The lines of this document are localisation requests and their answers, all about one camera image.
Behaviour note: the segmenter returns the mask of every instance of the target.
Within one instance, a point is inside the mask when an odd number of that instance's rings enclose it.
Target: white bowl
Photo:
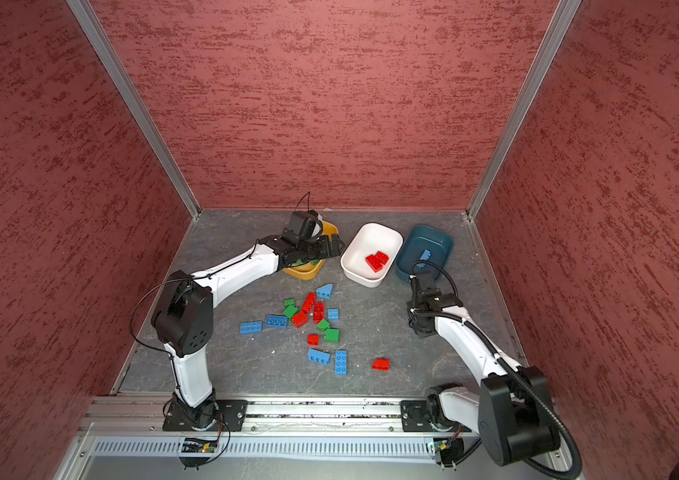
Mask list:
[[[342,255],[339,263],[345,276],[363,286],[374,288],[383,282],[390,266],[395,262],[395,256],[403,245],[403,236],[387,226],[380,224],[366,224],[358,230],[355,238]],[[379,272],[374,272],[366,257],[382,252],[390,260]]]

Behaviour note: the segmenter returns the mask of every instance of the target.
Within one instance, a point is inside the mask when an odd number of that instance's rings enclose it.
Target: vent grille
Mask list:
[[[427,443],[432,438],[323,438],[266,437],[235,438],[226,457],[408,459],[430,462]],[[176,457],[208,456],[181,453],[181,438],[99,437],[92,456]]]

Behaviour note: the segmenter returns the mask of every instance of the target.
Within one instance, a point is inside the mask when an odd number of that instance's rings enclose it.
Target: mounting plate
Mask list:
[[[439,431],[433,428],[427,415],[427,402],[425,400],[402,400],[401,423],[404,432],[456,432],[458,425],[449,430]]]
[[[216,404],[219,407],[222,418],[230,429],[230,432],[240,432],[241,427],[243,427],[243,420],[246,419],[246,406],[248,405],[248,401],[217,400]],[[198,430],[192,429],[190,425],[185,422],[183,412],[180,407],[173,402],[169,407],[166,417],[163,419],[163,431],[199,433]]]

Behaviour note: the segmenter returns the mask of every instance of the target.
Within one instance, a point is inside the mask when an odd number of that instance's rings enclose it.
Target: aluminum frame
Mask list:
[[[150,116],[150,111],[147,110],[147,106],[142,101],[139,93],[137,93],[134,83],[132,83],[129,74],[123,67],[123,63],[118,58],[118,54],[115,53],[115,48],[113,44],[110,43],[110,39],[102,28],[102,24],[96,17],[94,9],[88,0],[66,0],[67,5],[73,11],[75,18],[80,24],[81,28],[84,30],[86,37],[89,39],[91,46],[94,47],[96,54],[99,56],[104,68],[107,73],[110,74],[110,78],[113,79],[115,86],[120,91],[120,95],[123,97],[123,101],[126,101],[126,106],[131,110],[131,114],[136,120],[136,123],[142,129],[145,138],[152,147],[152,151],[158,157],[160,164],[166,171],[166,175],[169,176],[171,184],[176,189],[176,192],[182,197],[187,210],[190,211],[192,218],[197,218],[201,212],[201,206],[198,204],[198,200],[192,194],[190,186],[187,184],[182,175],[182,171],[179,166],[177,166],[173,155],[171,155],[171,150],[169,150],[166,141],[160,134],[155,121],[152,120]]]
[[[491,189],[491,185],[494,183],[495,178],[497,178],[502,163],[505,161],[507,151],[509,151],[518,130],[521,129],[526,113],[534,101],[542,81],[545,79],[547,70],[550,68],[564,36],[566,36],[571,20],[574,18],[575,13],[577,13],[580,2],[581,0],[561,0],[556,6],[553,18],[550,20],[550,24],[547,25],[545,36],[542,38],[542,43],[540,43],[537,49],[534,61],[529,67],[524,84],[521,86],[521,91],[518,92],[518,98],[513,105],[513,110],[510,112],[510,117],[507,119],[505,128],[502,129],[502,133],[499,136],[497,148],[488,160],[486,171],[470,200],[470,205],[467,209],[470,220],[475,220],[478,216],[479,210]]]

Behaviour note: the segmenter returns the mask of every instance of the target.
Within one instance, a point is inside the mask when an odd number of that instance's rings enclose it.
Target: red lego brick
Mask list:
[[[390,260],[390,257],[383,254],[382,252],[377,252],[375,255],[377,257],[377,260],[379,260],[380,264],[387,264],[388,260]]]
[[[384,370],[387,372],[390,370],[390,360],[387,359],[377,359],[374,360],[374,363],[372,364],[372,370]]]
[[[310,310],[312,310],[312,306],[315,305],[316,298],[318,297],[313,292],[307,294],[307,298],[305,299],[305,302],[302,304],[302,312],[304,312],[305,315],[308,315],[310,313]]]
[[[323,320],[323,312],[325,312],[324,302],[315,302],[315,309],[312,311],[312,322],[320,323]]]
[[[296,312],[292,317],[292,323],[296,328],[302,328],[307,323],[305,312]]]
[[[366,257],[366,263],[369,264],[369,266],[372,267],[372,270],[374,273],[379,272],[380,270],[383,269],[383,263],[377,260],[377,257],[375,255],[369,255]]]

